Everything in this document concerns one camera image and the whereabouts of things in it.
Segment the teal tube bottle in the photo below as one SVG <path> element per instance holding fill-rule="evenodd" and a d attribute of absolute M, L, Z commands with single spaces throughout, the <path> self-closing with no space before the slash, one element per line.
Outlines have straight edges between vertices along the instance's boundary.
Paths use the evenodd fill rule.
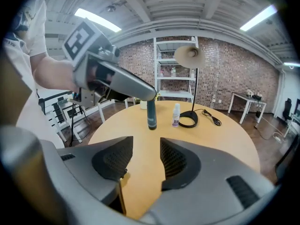
<path fill-rule="evenodd" d="M 147 102 L 147 123 L 150 130 L 157 128 L 155 100 Z"/>

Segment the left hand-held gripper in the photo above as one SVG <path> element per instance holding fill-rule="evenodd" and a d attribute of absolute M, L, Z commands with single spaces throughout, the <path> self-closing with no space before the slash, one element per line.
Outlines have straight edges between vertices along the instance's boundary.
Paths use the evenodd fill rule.
<path fill-rule="evenodd" d="M 157 92 L 149 83 L 117 65 L 119 50 L 90 20 L 83 20 L 63 44 L 63 51 L 73 65 L 73 81 L 79 93 L 72 102 L 90 108 L 101 95 L 94 90 L 100 82 L 110 88 L 105 99 L 124 101 L 136 97 L 143 101 L 153 100 Z M 93 72 L 99 64 L 99 81 Z"/>

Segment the white tube with purple label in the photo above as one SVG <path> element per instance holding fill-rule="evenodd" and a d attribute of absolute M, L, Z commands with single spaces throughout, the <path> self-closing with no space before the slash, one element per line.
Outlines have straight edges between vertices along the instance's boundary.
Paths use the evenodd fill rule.
<path fill-rule="evenodd" d="M 172 113 L 172 126 L 175 128 L 178 127 L 179 120 L 180 120 L 180 104 L 176 103 Z"/>

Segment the black tripod stand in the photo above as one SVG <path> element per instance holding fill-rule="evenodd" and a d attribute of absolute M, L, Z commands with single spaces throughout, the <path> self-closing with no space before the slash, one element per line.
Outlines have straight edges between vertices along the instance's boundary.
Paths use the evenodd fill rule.
<path fill-rule="evenodd" d="M 87 117 L 85 111 L 83 110 L 83 108 L 81 106 L 78 106 L 78 107 L 79 107 L 79 110 L 84 114 L 84 118 L 86 119 L 86 121 L 87 121 L 87 123 L 89 125 L 89 128 L 90 128 L 89 131 L 88 131 L 88 133 L 84 136 L 84 138 L 85 138 L 87 135 L 90 134 L 90 132 L 92 130 L 92 123 L 88 119 L 88 117 Z M 70 143 L 68 145 L 69 147 L 72 147 L 73 141 L 79 141 L 80 140 L 80 138 L 77 139 L 77 140 L 74 140 L 74 117 L 76 115 L 76 113 L 75 113 L 75 103 L 72 104 L 71 111 L 72 111 L 72 115 L 71 115 L 71 140 L 70 140 Z"/>

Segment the white metal shelf unit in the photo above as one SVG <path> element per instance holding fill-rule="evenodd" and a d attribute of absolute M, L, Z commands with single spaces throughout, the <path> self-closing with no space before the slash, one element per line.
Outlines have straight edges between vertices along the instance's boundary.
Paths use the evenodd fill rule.
<path fill-rule="evenodd" d="M 182 46 L 199 47 L 198 37 L 155 37 L 154 48 L 154 87 L 161 99 L 193 101 L 195 90 L 195 69 L 179 65 L 174 57 Z M 176 68 L 176 77 L 171 77 L 171 69 Z"/>

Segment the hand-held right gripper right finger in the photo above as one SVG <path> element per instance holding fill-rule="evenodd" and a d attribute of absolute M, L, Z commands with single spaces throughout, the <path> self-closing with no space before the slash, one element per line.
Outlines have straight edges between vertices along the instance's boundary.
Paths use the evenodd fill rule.
<path fill-rule="evenodd" d="M 160 159 L 162 193 L 143 222 L 250 222 L 274 192 L 267 178 L 221 150 L 161 138 Z"/>

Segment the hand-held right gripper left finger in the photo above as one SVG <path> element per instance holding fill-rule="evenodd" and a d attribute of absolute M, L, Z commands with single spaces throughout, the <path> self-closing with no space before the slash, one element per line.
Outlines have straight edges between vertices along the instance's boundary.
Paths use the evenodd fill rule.
<path fill-rule="evenodd" d="M 111 204 L 133 155 L 133 136 L 58 149 L 58 154 L 85 190 L 102 203 Z"/>

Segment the white leg dark top desk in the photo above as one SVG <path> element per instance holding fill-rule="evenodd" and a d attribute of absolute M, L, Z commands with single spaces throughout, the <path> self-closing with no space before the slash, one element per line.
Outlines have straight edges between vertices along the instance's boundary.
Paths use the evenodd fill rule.
<path fill-rule="evenodd" d="M 250 98 L 250 97 L 248 97 L 246 94 L 243 94 L 243 93 L 233 92 L 233 93 L 232 93 L 232 96 L 231 96 L 231 101 L 230 101 L 230 104 L 229 104 L 229 108 L 228 108 L 227 113 L 230 113 L 230 112 L 231 112 L 232 105 L 233 105 L 233 102 L 234 102 L 235 97 L 241 98 L 241 99 L 243 99 L 243 100 L 246 101 L 246 105 L 245 105 L 245 107 L 244 107 L 244 111 L 243 111 L 243 114 L 242 114 L 242 117 L 241 117 L 239 123 L 240 123 L 240 124 L 243 123 L 245 116 L 246 116 L 246 115 L 248 114 L 248 112 L 249 112 L 249 109 L 250 109 L 251 104 L 258 104 L 258 107 L 261 107 L 261 108 L 262 108 L 262 110 L 260 111 L 260 116 L 258 117 L 258 120 L 257 120 L 257 122 L 256 122 L 257 124 L 259 124 L 260 121 L 261 121 L 261 119 L 262 119 L 262 117 L 263 117 L 263 113 L 264 113 L 264 111 L 265 111 L 265 108 L 266 108 L 267 103 L 266 103 L 266 102 L 263 102 L 263 101 L 255 100 L 254 98 Z"/>

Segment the black office chair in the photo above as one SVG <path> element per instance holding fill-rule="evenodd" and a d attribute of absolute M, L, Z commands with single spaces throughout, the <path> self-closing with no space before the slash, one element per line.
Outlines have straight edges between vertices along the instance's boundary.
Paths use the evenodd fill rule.
<path fill-rule="evenodd" d="M 286 153 L 281 157 L 281 159 L 275 165 L 275 173 L 277 177 L 276 186 L 282 183 L 282 180 L 287 171 L 290 170 L 291 162 L 295 156 L 300 143 L 299 135 L 296 135 L 293 142 L 287 149 Z"/>

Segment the person's left forearm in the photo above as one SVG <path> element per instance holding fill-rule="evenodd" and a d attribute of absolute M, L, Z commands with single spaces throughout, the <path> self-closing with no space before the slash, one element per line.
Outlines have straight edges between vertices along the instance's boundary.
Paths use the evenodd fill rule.
<path fill-rule="evenodd" d="M 52 90 L 79 92 L 73 82 L 73 66 L 67 60 L 55 60 L 47 53 L 30 57 L 33 77 L 38 85 Z"/>

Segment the black desk lamp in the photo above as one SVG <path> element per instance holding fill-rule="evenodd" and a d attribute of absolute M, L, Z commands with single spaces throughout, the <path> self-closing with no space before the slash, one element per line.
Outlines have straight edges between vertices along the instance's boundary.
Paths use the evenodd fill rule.
<path fill-rule="evenodd" d="M 199 69 L 204 66 L 205 55 L 200 48 L 194 46 L 182 46 L 175 51 L 174 57 L 179 65 L 185 68 L 195 69 L 195 90 L 194 90 L 192 109 L 190 111 L 185 111 L 180 114 L 180 118 L 189 118 L 194 123 L 192 125 L 185 125 L 179 122 L 179 125 L 181 127 L 194 128 L 198 124 L 198 115 L 194 110 L 194 106 L 195 106 L 195 99 L 196 99 L 197 88 L 198 88 Z"/>

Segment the black swivel chair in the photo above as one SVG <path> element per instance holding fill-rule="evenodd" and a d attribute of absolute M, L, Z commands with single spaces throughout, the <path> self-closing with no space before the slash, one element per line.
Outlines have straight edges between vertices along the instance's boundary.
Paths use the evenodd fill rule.
<path fill-rule="evenodd" d="M 282 112 L 282 115 L 283 115 L 283 118 L 285 121 L 287 120 L 291 120 L 291 116 L 290 116 L 290 110 L 291 110 L 291 107 L 292 107 L 292 101 L 290 98 L 288 98 L 286 101 L 285 101 L 285 106 L 284 106 L 284 110 Z"/>

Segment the black top white frame table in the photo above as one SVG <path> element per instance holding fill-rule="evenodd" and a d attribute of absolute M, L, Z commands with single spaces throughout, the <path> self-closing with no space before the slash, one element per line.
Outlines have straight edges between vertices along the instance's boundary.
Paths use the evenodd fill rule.
<path fill-rule="evenodd" d="M 85 108 L 82 105 L 73 104 L 71 102 L 72 97 L 72 92 L 65 91 L 46 98 L 39 98 L 38 100 L 38 104 L 48 118 L 50 125 L 64 143 L 67 140 L 63 135 L 62 130 L 71 127 L 72 121 L 80 121 L 95 111 L 98 111 L 101 121 L 105 122 L 102 108 L 109 105 L 109 102 L 104 102 L 98 103 L 91 108 Z"/>

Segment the sunflowers in white pot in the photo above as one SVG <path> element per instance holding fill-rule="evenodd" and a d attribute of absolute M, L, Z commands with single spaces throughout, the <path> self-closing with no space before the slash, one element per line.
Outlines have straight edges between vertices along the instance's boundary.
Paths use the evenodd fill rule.
<path fill-rule="evenodd" d="M 158 100 L 158 97 L 160 96 L 160 93 L 158 93 L 154 99 L 154 101 L 157 101 Z M 139 104 L 140 105 L 140 108 L 143 109 L 143 110 L 146 110 L 147 109 L 147 101 L 143 101 L 143 100 L 140 100 L 138 98 L 135 98 L 135 104 Z"/>

